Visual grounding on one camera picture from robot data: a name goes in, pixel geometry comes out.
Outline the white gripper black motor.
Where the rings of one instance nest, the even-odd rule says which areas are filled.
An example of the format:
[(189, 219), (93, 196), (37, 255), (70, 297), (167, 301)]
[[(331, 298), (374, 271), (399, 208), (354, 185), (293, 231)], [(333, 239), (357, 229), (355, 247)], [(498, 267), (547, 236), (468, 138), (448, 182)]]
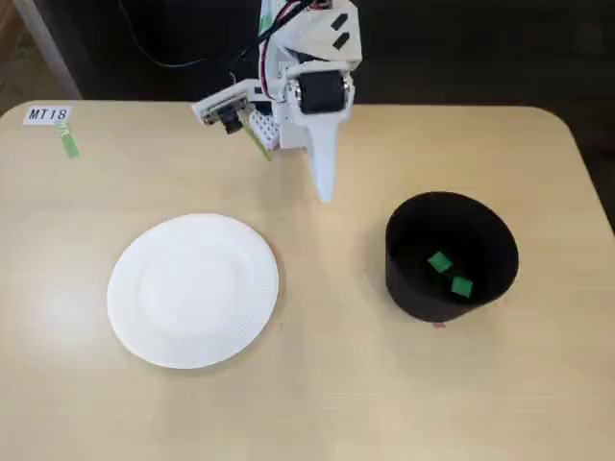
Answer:
[(241, 112), (244, 130), (267, 159), (307, 147), (319, 200), (332, 200), (338, 129), (355, 100), (357, 39), (272, 36), (266, 40), (266, 115)]

